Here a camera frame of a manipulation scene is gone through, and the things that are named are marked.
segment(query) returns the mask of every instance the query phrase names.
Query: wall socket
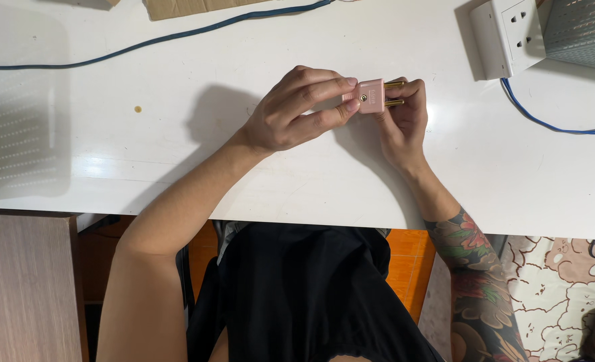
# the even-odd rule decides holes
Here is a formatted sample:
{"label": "wall socket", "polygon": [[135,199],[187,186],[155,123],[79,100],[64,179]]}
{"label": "wall socket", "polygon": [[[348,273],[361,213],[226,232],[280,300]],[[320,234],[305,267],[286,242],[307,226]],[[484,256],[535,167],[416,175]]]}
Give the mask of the wall socket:
{"label": "wall socket", "polygon": [[534,0],[491,0],[470,14],[485,78],[510,78],[545,59]]}

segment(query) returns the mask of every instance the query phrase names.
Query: hand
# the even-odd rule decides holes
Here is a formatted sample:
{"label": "hand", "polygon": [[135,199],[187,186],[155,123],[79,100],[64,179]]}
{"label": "hand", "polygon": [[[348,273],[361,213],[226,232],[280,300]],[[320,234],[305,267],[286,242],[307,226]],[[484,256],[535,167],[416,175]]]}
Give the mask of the hand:
{"label": "hand", "polygon": [[389,107],[374,116],[380,127],[382,153],[395,168],[404,172],[426,163],[422,141],[427,127],[427,96],[421,79],[407,82],[401,77],[396,80],[404,80],[405,85],[385,89],[385,96],[404,99],[405,104]]}
{"label": "hand", "polygon": [[260,155],[293,148],[343,126],[358,111],[360,101],[353,99],[331,110],[302,114],[316,103],[353,91],[357,83],[332,70],[296,66],[261,100],[240,131]]}

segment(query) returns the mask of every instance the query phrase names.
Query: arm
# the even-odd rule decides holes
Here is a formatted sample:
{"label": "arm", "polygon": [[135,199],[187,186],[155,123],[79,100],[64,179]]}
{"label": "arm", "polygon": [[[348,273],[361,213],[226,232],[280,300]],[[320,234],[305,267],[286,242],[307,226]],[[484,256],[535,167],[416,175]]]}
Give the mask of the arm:
{"label": "arm", "polygon": [[423,155],[423,81],[386,89],[386,95],[406,103],[376,115],[382,151],[411,188],[431,240],[452,275],[454,361],[527,361],[501,261]]}
{"label": "arm", "polygon": [[177,251],[258,162],[345,124],[359,101],[302,113],[356,84],[334,71],[296,67],[225,145],[143,210],[116,247],[100,321],[99,362],[187,360]]}

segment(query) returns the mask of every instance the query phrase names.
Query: pink plug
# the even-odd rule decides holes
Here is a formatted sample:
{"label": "pink plug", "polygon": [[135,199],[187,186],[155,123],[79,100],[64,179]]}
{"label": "pink plug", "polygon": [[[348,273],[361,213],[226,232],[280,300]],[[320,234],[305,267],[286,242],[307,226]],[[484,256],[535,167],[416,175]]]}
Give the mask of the pink plug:
{"label": "pink plug", "polygon": [[396,80],[394,82],[384,82],[384,79],[367,80],[366,82],[359,82],[353,92],[342,95],[342,102],[350,101],[357,98],[360,100],[360,113],[377,113],[384,112],[385,107],[398,106],[405,104],[402,99],[395,101],[386,101],[384,97],[384,89],[391,87],[403,86],[405,82]]}

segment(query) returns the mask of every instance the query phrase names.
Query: tattooed arm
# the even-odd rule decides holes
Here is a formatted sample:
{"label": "tattooed arm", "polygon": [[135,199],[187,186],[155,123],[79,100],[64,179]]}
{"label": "tattooed arm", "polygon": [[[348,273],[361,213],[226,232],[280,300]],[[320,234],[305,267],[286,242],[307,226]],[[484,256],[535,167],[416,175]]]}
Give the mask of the tattooed arm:
{"label": "tattooed arm", "polygon": [[452,275],[454,361],[527,361],[501,261],[423,155],[427,126],[423,81],[406,82],[385,92],[389,98],[404,99],[405,104],[376,114],[382,151],[414,193],[431,240]]}

